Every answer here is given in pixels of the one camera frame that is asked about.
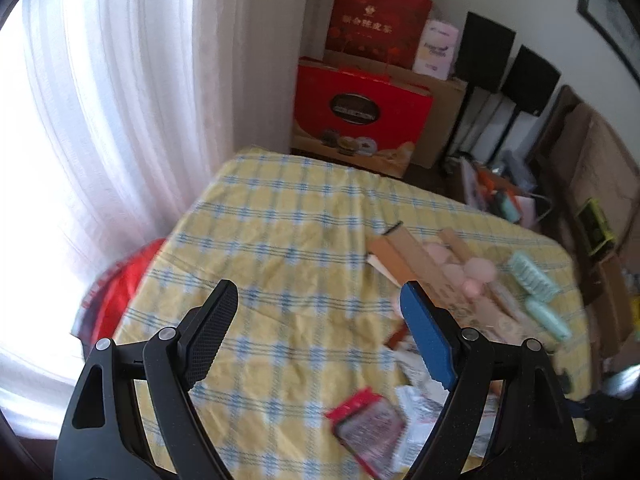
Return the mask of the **brown wooden folding fan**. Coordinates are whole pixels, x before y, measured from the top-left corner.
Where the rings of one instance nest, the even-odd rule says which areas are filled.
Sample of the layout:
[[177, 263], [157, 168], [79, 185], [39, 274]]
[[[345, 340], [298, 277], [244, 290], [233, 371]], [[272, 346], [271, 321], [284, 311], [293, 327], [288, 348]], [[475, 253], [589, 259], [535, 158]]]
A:
[[480, 324], [469, 300], [446, 278], [422, 244], [402, 223], [383, 235], [369, 238], [367, 251], [378, 259], [399, 285], [417, 281], [432, 303], [448, 310], [461, 327], [477, 328], [490, 340], [503, 342], [491, 327]]

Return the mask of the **patterned folding fan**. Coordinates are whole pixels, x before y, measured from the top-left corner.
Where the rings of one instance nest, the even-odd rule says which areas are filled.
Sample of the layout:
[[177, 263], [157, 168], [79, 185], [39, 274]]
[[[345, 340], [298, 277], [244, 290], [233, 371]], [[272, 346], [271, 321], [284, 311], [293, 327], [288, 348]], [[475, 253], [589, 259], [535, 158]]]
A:
[[438, 262], [446, 278], [472, 304], [480, 324], [491, 327], [503, 342], [519, 346], [535, 336], [535, 326], [510, 290], [498, 281], [498, 271], [488, 259], [477, 257], [453, 229], [438, 232], [451, 258]]

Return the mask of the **silver snack packet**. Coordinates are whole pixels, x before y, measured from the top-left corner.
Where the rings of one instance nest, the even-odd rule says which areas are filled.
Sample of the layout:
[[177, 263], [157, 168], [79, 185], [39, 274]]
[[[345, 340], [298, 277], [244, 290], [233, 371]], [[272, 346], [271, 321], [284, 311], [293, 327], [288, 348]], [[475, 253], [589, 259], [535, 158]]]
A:
[[402, 471], [418, 458], [442, 414], [449, 391], [432, 378], [416, 353], [397, 350], [394, 351], [394, 359], [409, 382], [395, 388], [406, 428], [397, 443], [393, 466], [396, 471]]

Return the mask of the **pink handheld fan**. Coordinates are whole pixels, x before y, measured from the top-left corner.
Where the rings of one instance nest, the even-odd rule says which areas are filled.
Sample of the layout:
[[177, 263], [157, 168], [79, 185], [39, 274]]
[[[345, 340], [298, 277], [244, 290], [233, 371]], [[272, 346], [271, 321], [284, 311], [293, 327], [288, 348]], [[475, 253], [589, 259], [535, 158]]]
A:
[[471, 326], [488, 339], [519, 346], [533, 336], [532, 328], [518, 303], [506, 292], [499, 297], [496, 266], [474, 254], [454, 231], [443, 230], [439, 242], [423, 244], [445, 278], [445, 284], [461, 298], [452, 313], [461, 326]]

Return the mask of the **red snack packet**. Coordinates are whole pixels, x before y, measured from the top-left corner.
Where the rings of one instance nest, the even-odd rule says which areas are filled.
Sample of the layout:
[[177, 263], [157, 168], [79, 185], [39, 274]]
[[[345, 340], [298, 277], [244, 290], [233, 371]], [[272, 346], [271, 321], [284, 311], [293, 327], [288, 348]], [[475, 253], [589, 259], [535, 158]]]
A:
[[393, 457], [405, 431], [398, 409], [371, 388], [364, 388], [326, 413], [331, 432], [373, 479], [393, 479]]

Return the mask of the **mint green handheld fan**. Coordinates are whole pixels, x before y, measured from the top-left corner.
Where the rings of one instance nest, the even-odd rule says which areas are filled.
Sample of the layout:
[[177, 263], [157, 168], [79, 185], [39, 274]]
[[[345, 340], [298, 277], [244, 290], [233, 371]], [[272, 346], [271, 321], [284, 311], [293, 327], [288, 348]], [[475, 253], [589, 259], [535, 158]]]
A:
[[506, 268], [526, 291], [527, 314], [556, 341], [565, 342], [572, 338], [573, 333], [568, 325], [549, 306], [550, 302], [559, 295], [560, 286], [524, 252], [514, 252], [506, 262]]

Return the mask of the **yellow plaid tablecloth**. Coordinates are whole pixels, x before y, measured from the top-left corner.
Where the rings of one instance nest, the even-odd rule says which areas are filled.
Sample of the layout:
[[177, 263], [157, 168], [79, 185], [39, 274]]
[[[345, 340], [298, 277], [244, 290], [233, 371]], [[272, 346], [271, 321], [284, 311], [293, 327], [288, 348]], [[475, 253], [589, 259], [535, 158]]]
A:
[[326, 412], [369, 387], [402, 382], [387, 338], [397, 292], [366, 260], [367, 241], [402, 223], [414, 238], [455, 230], [503, 264], [525, 252], [559, 285], [572, 331], [556, 362], [572, 396], [591, 389], [588, 322], [568, 253], [550, 238], [367, 171], [252, 148], [222, 166], [166, 240], [116, 332], [142, 341], [179, 323], [218, 282], [239, 307], [191, 399], [238, 479], [359, 479]]

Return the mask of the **green portable radio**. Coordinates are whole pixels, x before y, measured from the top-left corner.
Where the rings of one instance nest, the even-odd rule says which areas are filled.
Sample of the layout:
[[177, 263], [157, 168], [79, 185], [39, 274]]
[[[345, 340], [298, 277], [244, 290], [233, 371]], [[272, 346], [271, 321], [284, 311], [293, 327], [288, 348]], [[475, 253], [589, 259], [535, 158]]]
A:
[[591, 260], [598, 261], [614, 249], [615, 234], [596, 198], [589, 197], [582, 204], [577, 211], [576, 220]]

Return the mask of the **brown sofa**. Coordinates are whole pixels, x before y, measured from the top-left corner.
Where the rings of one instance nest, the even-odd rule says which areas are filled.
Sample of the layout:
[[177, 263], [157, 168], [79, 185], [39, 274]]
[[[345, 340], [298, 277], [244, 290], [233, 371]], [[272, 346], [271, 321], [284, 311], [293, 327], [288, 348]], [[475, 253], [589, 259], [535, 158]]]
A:
[[526, 156], [569, 214], [598, 201], [628, 271], [639, 272], [639, 165], [608, 121], [568, 84]]

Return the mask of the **red chocolate gift box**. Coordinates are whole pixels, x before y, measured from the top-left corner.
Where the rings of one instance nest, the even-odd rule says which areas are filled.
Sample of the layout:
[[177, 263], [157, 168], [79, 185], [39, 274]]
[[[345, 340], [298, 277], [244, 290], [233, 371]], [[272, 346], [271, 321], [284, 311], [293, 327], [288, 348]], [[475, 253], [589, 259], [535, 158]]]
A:
[[291, 145], [400, 178], [433, 102], [429, 88], [303, 58], [297, 67]]

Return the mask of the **brown carton under bags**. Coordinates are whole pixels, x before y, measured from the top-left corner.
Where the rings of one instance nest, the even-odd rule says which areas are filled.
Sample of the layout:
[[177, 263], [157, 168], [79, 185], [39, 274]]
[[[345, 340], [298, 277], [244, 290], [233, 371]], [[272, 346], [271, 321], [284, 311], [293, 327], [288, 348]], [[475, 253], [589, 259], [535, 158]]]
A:
[[342, 52], [325, 50], [322, 61], [331, 66], [360, 68], [377, 75], [390, 75], [405, 84], [427, 87], [431, 90], [434, 102], [428, 116], [424, 133], [421, 136], [411, 162], [424, 168], [432, 168], [438, 156], [450, 138], [454, 122], [458, 117], [466, 83], [458, 78], [436, 79], [427, 75], [413, 73], [395, 65], [360, 58]]

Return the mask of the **white sheer curtain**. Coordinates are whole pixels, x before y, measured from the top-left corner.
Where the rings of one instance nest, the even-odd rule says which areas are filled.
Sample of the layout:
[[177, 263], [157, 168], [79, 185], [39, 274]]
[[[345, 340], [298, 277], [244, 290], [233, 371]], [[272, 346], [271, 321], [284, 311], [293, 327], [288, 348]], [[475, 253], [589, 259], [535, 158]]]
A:
[[1, 411], [58, 435], [70, 330], [112, 263], [167, 235], [241, 148], [290, 143], [332, 0], [18, 0], [1, 29]]

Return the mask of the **right black speaker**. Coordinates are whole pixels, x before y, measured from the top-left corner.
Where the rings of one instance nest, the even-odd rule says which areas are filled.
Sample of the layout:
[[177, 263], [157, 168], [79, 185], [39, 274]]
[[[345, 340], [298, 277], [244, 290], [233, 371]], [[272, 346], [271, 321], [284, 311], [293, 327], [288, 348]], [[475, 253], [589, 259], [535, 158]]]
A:
[[521, 46], [500, 92], [522, 112], [539, 117], [560, 77], [561, 73], [545, 58]]

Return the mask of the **black speaker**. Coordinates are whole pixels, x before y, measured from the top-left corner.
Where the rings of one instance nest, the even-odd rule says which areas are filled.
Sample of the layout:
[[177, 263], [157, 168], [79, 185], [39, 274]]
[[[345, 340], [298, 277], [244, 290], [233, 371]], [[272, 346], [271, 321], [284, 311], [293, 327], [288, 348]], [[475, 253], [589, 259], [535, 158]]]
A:
[[461, 80], [497, 93], [516, 32], [474, 12], [466, 14], [454, 74]]
[[521, 46], [500, 92], [522, 112], [539, 117], [560, 77], [561, 73], [545, 58]]

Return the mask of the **left black speaker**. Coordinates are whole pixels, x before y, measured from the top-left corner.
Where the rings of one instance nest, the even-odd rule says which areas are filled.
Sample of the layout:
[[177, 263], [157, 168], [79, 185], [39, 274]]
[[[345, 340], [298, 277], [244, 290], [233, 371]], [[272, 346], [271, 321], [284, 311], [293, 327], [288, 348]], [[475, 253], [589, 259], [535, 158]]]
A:
[[516, 32], [474, 12], [466, 14], [454, 74], [461, 80], [497, 93]]

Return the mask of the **pink tissue box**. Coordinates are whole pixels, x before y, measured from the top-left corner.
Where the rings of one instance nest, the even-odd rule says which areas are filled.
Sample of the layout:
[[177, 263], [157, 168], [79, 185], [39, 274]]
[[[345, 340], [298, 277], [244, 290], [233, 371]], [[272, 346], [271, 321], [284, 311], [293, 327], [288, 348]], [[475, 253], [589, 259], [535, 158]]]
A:
[[459, 31], [446, 22], [427, 20], [420, 37], [412, 70], [439, 80], [449, 78]]

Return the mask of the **red tea gift bag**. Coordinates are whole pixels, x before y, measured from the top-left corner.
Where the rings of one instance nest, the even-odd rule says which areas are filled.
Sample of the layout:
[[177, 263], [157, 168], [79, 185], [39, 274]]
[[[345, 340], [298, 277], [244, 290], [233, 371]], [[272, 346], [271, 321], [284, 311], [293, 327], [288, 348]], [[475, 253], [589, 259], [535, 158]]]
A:
[[432, 0], [334, 0], [326, 48], [407, 70]]

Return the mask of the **framed ink painting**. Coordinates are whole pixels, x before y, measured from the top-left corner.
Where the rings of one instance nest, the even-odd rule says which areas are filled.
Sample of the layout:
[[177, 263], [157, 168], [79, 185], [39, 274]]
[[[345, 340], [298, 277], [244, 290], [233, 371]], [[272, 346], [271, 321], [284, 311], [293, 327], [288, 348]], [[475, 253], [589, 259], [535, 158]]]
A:
[[639, 83], [639, 26], [620, 0], [578, 0], [577, 12], [611, 47]]

